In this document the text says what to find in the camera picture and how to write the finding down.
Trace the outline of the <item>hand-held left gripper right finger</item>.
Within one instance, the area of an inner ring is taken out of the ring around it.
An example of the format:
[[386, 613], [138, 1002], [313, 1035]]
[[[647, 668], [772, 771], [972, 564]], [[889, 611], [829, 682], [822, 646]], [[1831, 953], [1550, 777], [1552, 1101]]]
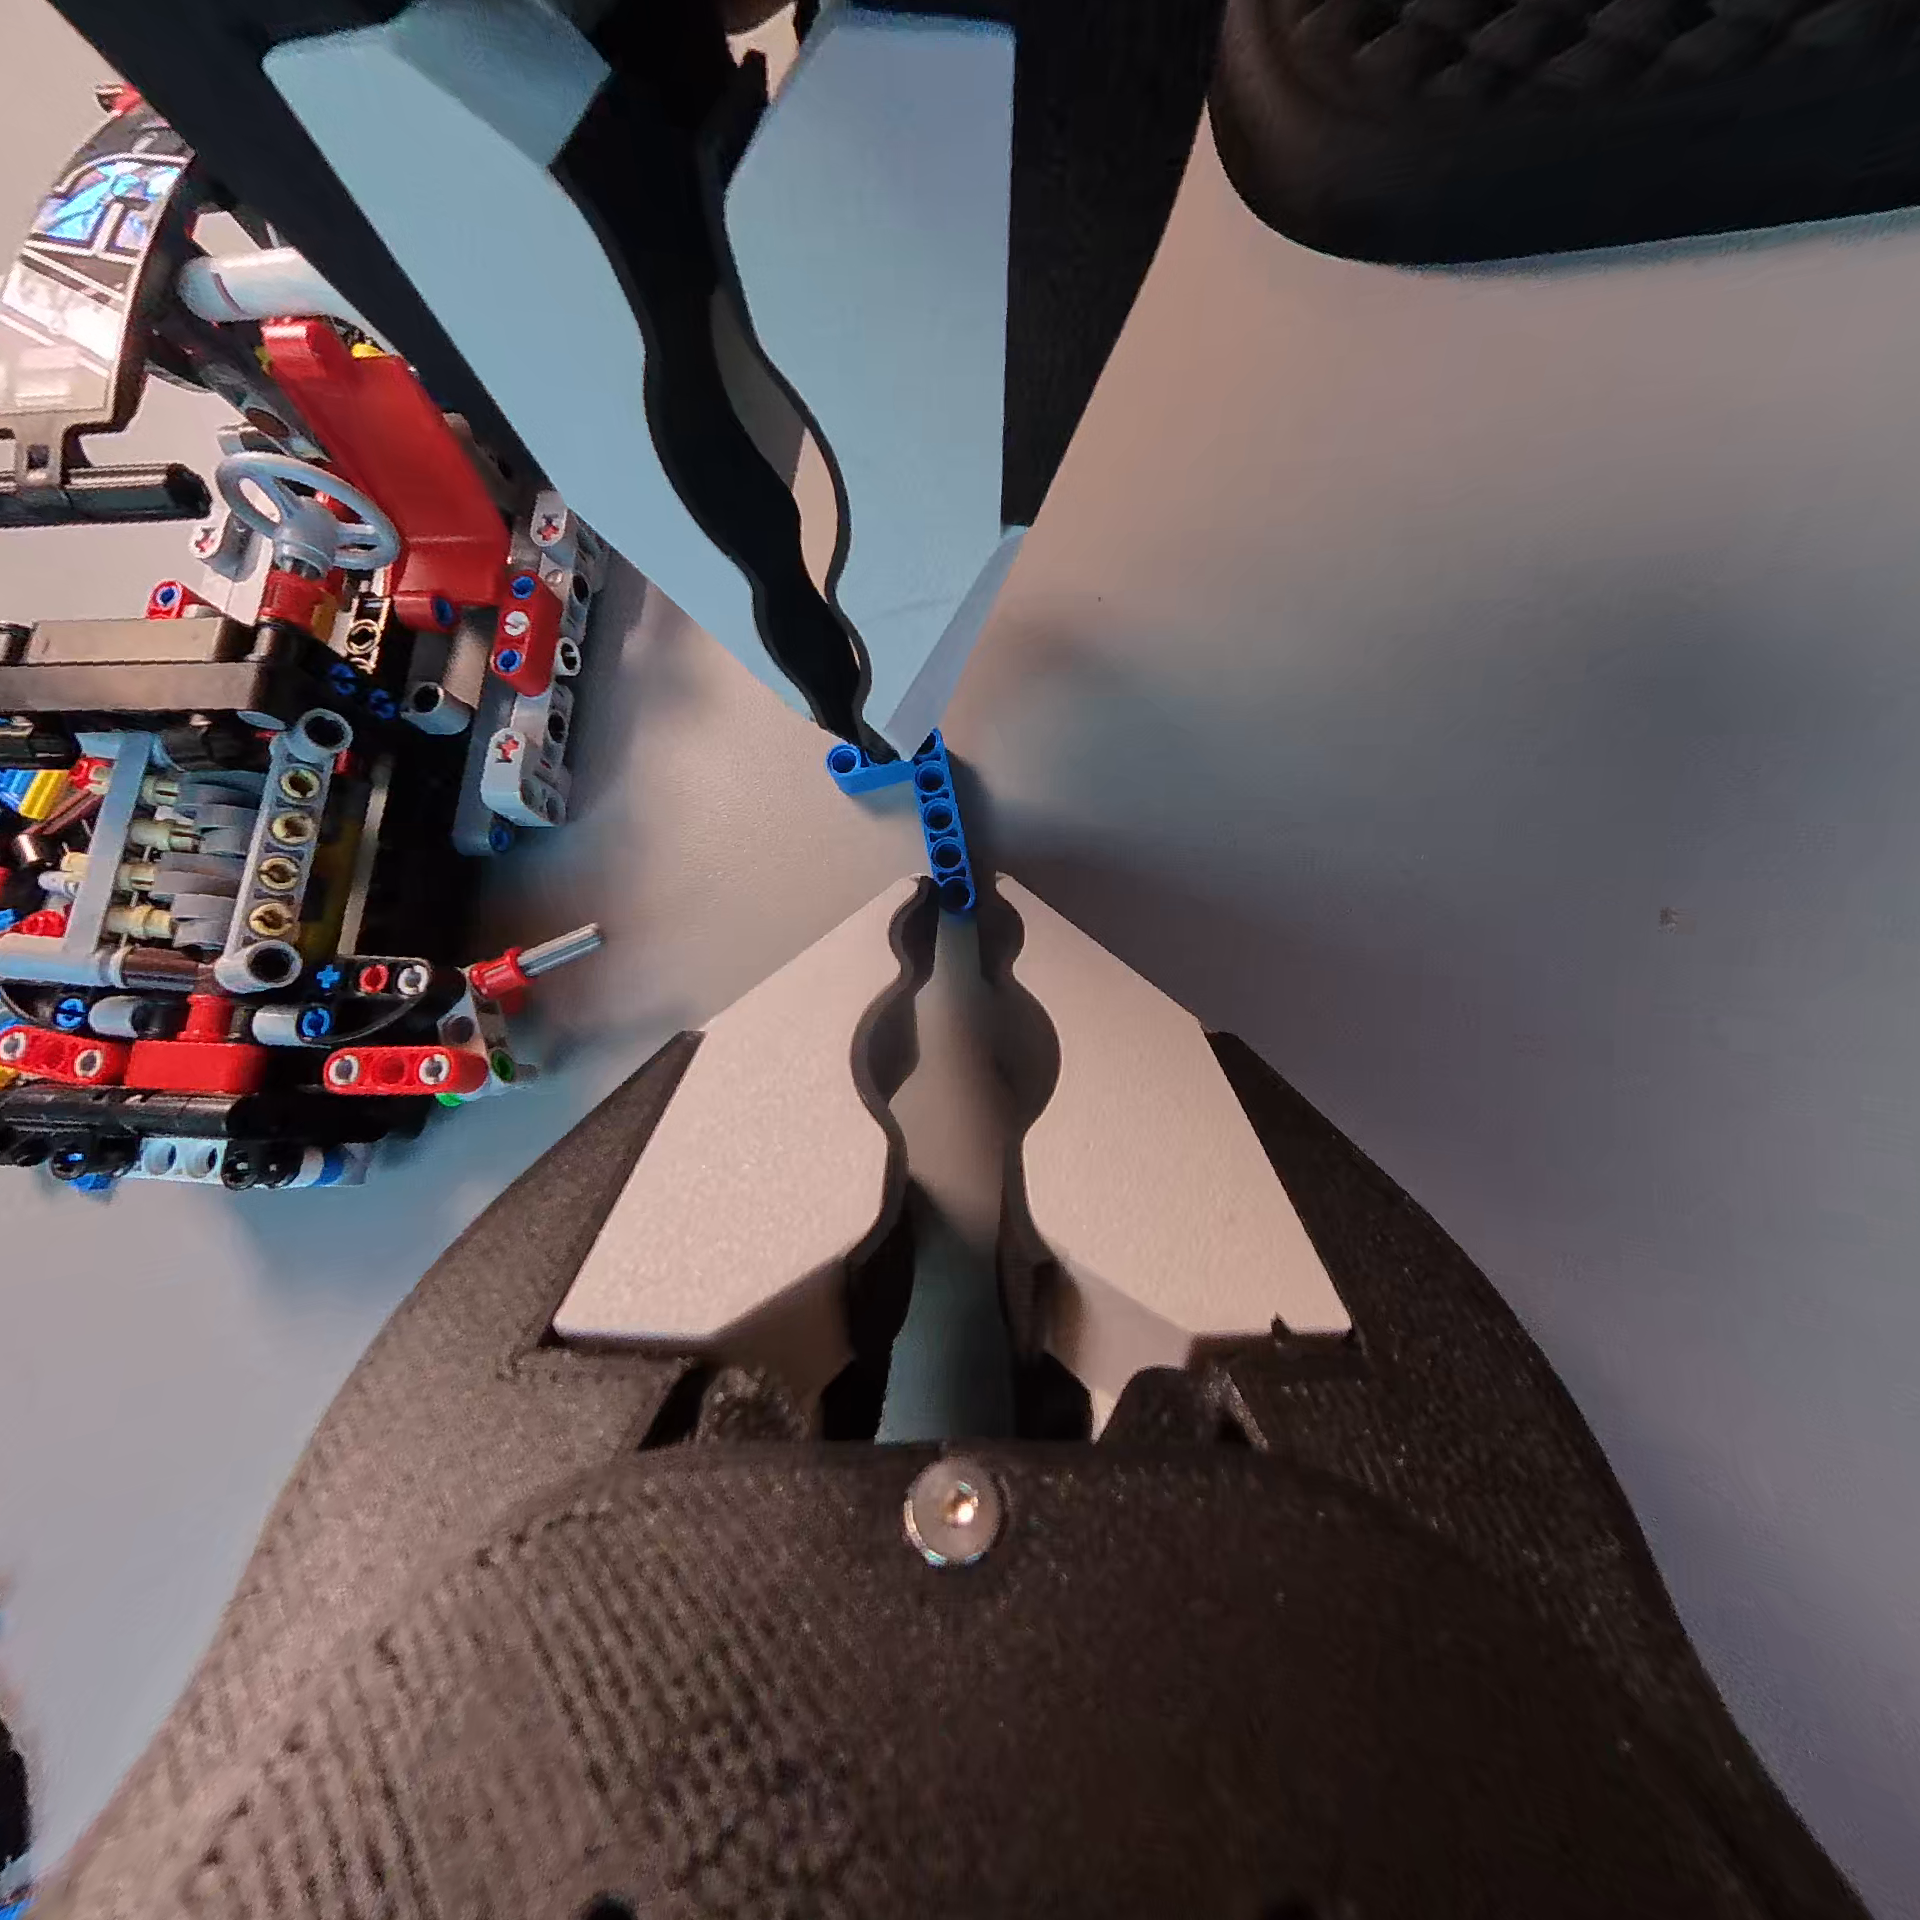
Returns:
[[1142, 1374], [1348, 1337], [1201, 1022], [1018, 879], [980, 900], [977, 958], [1010, 1101], [997, 1282], [1018, 1434], [1089, 1437]]

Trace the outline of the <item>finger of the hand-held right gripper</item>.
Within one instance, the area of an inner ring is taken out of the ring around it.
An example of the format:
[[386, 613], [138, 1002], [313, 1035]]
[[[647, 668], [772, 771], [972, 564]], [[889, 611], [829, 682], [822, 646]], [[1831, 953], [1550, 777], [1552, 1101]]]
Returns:
[[1029, 510], [1006, 510], [1017, 33], [826, 4], [727, 187], [752, 329], [822, 431], [861, 722], [944, 721]]
[[399, 4], [261, 69], [535, 467], [831, 735], [873, 668], [801, 551], [806, 419], [722, 186], [765, 107], [732, 4]]

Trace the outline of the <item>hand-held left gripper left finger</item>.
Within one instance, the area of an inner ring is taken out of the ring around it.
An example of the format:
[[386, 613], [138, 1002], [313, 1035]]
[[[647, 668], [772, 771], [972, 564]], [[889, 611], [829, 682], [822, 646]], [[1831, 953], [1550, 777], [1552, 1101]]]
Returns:
[[911, 1291], [905, 1140], [930, 877], [873, 900], [702, 1028], [552, 1331], [759, 1369], [825, 1437], [874, 1437]]

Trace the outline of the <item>blue L-shaped lego beam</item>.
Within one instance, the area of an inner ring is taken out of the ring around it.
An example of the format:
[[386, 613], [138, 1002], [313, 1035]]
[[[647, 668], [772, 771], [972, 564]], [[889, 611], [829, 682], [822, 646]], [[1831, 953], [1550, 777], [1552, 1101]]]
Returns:
[[940, 730], [928, 731], [906, 759], [874, 759], [841, 741], [826, 750], [822, 766], [844, 795], [870, 797], [893, 791], [909, 795], [941, 913], [957, 919], [975, 913], [975, 876], [952, 787], [952, 763]]

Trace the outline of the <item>lego car model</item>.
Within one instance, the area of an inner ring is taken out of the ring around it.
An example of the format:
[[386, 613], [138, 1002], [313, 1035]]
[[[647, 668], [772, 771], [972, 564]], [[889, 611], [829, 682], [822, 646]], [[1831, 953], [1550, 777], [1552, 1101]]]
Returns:
[[130, 615], [5, 621], [2, 1150], [80, 1193], [351, 1187], [514, 1094], [588, 923], [472, 947], [569, 818], [607, 549], [125, 83], [5, 263], [5, 531], [178, 523]]

